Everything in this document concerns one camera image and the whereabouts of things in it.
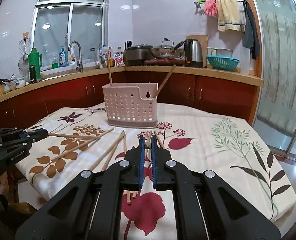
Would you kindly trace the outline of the left hand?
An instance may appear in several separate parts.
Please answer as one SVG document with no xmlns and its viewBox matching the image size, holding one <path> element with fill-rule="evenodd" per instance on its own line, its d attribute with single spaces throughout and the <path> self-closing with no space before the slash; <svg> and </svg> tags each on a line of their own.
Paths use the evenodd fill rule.
<svg viewBox="0 0 296 240">
<path fill-rule="evenodd" d="M 0 194 L 7 196 L 9 192 L 8 173 L 7 171 L 0 175 Z"/>
</svg>

